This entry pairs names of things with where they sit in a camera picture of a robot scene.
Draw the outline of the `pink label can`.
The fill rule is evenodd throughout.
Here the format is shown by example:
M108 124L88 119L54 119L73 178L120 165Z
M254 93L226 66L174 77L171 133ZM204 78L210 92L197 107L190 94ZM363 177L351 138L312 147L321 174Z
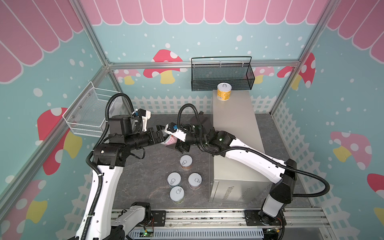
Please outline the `pink label can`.
M176 138L173 135L169 135L164 142L162 142L162 145L164 146L170 146L176 144L178 141L178 138Z

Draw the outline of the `orange label can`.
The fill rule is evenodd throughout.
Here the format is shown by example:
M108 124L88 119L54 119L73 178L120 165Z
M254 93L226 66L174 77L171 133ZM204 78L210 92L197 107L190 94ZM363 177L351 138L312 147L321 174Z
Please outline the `orange label can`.
M180 165L184 171L189 171L192 168L193 158L189 155L183 155L180 158Z

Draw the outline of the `yellow label can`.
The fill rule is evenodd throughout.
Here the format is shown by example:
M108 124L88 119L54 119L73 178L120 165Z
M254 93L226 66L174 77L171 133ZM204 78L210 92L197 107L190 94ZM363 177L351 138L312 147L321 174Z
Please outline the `yellow label can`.
M220 83L217 86L217 98L220 101L227 101L230 99L232 86L229 83Z

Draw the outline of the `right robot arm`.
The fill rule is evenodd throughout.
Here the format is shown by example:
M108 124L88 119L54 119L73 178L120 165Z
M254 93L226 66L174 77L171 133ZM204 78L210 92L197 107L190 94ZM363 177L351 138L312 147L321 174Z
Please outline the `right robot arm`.
M197 146L213 157L222 156L237 161L266 177L272 186L258 212L264 225L272 225L294 198L316 198L330 191L330 184L324 178L299 170L294 160L275 159L247 146L226 131L208 129L203 126L200 116L193 104L185 104L178 112L177 122L168 124L167 132L177 138L176 148L183 153L189 151L191 146ZM296 194L294 189L298 175L323 183L324 189L312 194Z

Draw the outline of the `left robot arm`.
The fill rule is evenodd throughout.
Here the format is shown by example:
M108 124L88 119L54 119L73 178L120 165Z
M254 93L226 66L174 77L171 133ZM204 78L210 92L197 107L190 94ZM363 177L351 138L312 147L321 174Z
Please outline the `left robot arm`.
M144 129L144 110L110 117L110 107L119 97L132 102L123 93L113 95L107 102L106 128L86 158L93 170L92 186L74 240L123 240L137 225L146 227L153 221L151 205L145 202L135 202L115 222L111 219L117 185L128 157L134 150L160 144L168 137L163 126L157 126L156 131Z

